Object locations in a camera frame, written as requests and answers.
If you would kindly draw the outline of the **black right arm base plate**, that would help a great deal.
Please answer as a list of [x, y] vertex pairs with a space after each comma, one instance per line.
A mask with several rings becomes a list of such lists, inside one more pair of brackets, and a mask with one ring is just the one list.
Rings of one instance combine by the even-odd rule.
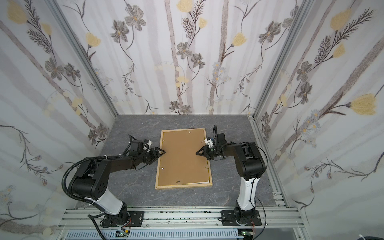
[[221, 218], [223, 226], [261, 226], [262, 221], [258, 211], [252, 210], [231, 210], [221, 211]]

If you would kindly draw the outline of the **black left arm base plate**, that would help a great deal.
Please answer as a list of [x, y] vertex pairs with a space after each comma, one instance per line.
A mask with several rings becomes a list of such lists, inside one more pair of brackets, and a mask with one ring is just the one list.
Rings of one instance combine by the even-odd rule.
[[144, 220], [144, 211], [128, 211], [130, 216], [129, 227], [141, 227]]

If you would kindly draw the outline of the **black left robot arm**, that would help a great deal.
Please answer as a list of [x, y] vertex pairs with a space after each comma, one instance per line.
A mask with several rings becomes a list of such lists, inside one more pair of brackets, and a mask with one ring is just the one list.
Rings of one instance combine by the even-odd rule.
[[122, 154], [114, 156], [86, 157], [73, 164], [63, 175], [62, 189], [70, 198], [90, 204], [102, 213], [117, 216], [123, 213], [123, 201], [108, 189], [110, 174], [125, 170], [136, 170], [143, 163], [151, 165], [166, 151], [151, 147], [150, 140], [137, 140], [130, 136], [128, 146]]

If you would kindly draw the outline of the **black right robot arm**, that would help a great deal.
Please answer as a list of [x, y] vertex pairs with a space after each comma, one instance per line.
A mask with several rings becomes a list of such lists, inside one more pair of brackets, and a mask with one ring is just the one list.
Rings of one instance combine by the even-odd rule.
[[262, 156], [265, 153], [264, 150], [255, 142], [228, 142], [224, 133], [206, 138], [204, 143], [205, 145], [196, 152], [197, 156], [205, 157], [209, 161], [234, 158], [237, 173], [241, 178], [235, 216], [238, 219], [254, 217], [257, 184], [268, 167], [268, 159]]

